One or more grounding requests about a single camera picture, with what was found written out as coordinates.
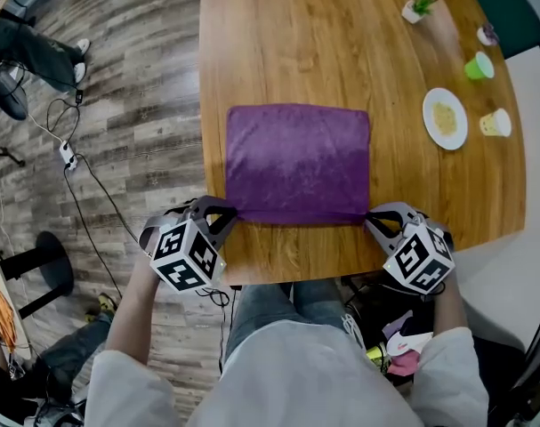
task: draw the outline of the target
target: white sleeve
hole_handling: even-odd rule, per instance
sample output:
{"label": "white sleeve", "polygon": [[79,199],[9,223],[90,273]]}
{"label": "white sleeve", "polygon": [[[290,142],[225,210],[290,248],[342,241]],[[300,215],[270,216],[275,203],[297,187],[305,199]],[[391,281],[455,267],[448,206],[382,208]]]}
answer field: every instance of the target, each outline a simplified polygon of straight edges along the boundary
{"label": "white sleeve", "polygon": [[424,347],[408,402],[429,427],[487,425],[489,397],[467,327],[436,335]]}
{"label": "white sleeve", "polygon": [[120,351],[104,351],[93,362],[85,425],[90,427],[179,427],[173,388]]}

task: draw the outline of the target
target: gray wood plank floor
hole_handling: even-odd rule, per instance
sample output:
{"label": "gray wood plank floor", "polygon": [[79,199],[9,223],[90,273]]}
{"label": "gray wood plank floor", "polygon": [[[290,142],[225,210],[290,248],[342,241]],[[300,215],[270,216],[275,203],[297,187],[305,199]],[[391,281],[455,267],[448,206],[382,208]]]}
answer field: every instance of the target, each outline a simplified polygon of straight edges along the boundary
{"label": "gray wood plank floor", "polygon": [[[47,0],[36,9],[40,32],[68,44],[82,37],[92,40],[82,83],[82,117],[72,146],[87,157],[136,233],[150,215],[206,193],[198,97],[199,1]],[[31,76],[23,87],[29,112],[41,125],[51,100],[73,101]],[[60,103],[54,104],[51,115],[61,110]],[[66,136],[72,126],[70,112],[56,133]],[[14,251],[30,249],[36,234],[49,230],[65,246],[76,276],[70,297],[25,319],[40,352],[84,324],[84,313],[99,292],[114,297],[117,293],[69,194],[58,142],[30,120],[16,122],[0,112],[0,146],[27,162],[18,168],[0,159],[4,228]],[[85,165],[80,163],[69,180],[95,244],[125,289],[138,247]],[[0,250],[11,255],[1,229]],[[47,291],[37,270],[23,281],[26,293],[18,280],[9,282],[18,306]],[[166,286],[159,288],[149,366],[173,384],[183,418],[219,377],[221,322],[220,308],[207,298],[177,296]],[[89,381],[91,366],[90,360],[76,387]]]}

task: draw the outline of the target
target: white sneaker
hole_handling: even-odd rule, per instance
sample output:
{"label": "white sneaker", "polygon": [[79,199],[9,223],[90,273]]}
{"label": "white sneaker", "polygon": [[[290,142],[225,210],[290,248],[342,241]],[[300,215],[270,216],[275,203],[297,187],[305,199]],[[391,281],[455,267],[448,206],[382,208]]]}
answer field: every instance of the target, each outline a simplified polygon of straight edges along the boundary
{"label": "white sneaker", "polygon": [[85,63],[78,63],[74,66],[74,80],[79,84],[85,76]]}
{"label": "white sneaker", "polygon": [[80,50],[82,55],[85,55],[85,53],[88,52],[88,49],[90,49],[90,40],[88,38],[82,38],[77,42],[76,47]]}

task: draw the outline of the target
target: white plant pot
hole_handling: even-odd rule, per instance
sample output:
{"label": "white plant pot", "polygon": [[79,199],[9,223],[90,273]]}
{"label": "white plant pot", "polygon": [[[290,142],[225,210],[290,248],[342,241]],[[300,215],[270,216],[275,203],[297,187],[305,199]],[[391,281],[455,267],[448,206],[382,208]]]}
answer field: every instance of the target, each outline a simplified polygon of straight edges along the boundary
{"label": "white plant pot", "polygon": [[487,35],[485,35],[485,32],[483,31],[483,27],[479,27],[477,30],[477,38],[481,41],[481,44],[484,46],[490,46],[493,45],[493,42],[487,38]]}
{"label": "white plant pot", "polygon": [[406,2],[404,8],[402,8],[402,17],[411,24],[416,24],[419,20],[423,19],[423,16],[421,16],[412,9],[413,4],[414,0],[408,0]]}

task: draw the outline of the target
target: oval plate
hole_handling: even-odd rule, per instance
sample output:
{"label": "oval plate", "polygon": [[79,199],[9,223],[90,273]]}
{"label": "oval plate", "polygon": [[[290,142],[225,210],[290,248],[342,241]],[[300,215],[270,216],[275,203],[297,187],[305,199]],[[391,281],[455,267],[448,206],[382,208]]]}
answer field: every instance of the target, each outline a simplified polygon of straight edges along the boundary
{"label": "oval plate", "polygon": [[[449,106],[455,113],[457,128],[455,133],[444,136],[439,132],[433,118],[433,105],[442,103]],[[449,90],[442,88],[431,89],[423,99],[423,124],[436,144],[445,150],[456,150],[463,146],[467,139],[467,114],[463,104]]]}

